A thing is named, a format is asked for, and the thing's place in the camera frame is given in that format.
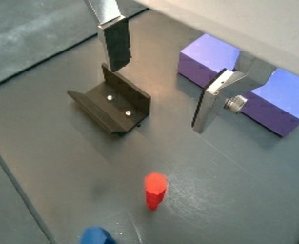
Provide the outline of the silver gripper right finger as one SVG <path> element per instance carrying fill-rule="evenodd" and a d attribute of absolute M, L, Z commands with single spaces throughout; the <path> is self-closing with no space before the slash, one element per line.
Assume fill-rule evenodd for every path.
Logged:
<path fill-rule="evenodd" d="M 204 132 L 222 109 L 235 114 L 242 112 L 248 102 L 243 94 L 267 83 L 276 68 L 248 52 L 239 54 L 234 70 L 222 69 L 203 89 L 192 120 L 198 133 Z"/>

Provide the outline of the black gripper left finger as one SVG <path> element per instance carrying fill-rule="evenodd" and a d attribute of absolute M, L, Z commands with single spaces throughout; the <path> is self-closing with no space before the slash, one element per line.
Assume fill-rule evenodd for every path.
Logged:
<path fill-rule="evenodd" d="M 128 18 L 123 16 L 116 0 L 84 0 L 97 21 L 97 34 L 103 43 L 111 71 L 119 71 L 131 59 Z"/>

